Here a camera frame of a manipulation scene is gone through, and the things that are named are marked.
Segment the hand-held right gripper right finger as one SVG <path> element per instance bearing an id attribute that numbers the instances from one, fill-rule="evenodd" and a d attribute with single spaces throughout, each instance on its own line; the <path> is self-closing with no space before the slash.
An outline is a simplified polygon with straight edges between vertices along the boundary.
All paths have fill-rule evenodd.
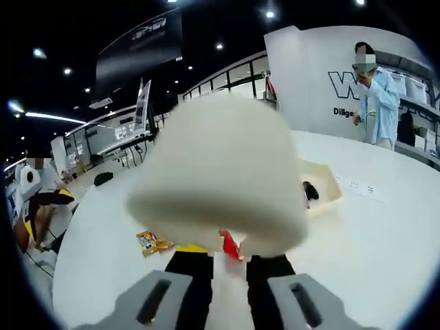
<path id="1" fill-rule="evenodd" d="M 348 317 L 342 299 L 283 254 L 247 263 L 247 300 L 256 329 L 365 329 Z"/>

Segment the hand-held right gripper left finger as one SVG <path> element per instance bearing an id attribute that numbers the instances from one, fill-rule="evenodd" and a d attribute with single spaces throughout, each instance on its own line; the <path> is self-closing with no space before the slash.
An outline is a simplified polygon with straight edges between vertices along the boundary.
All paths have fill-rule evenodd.
<path id="1" fill-rule="evenodd" d="M 78 329 L 204 329 L 212 300 L 214 258 L 177 249 L 164 270 L 153 270 L 120 294 L 113 311 Z"/>

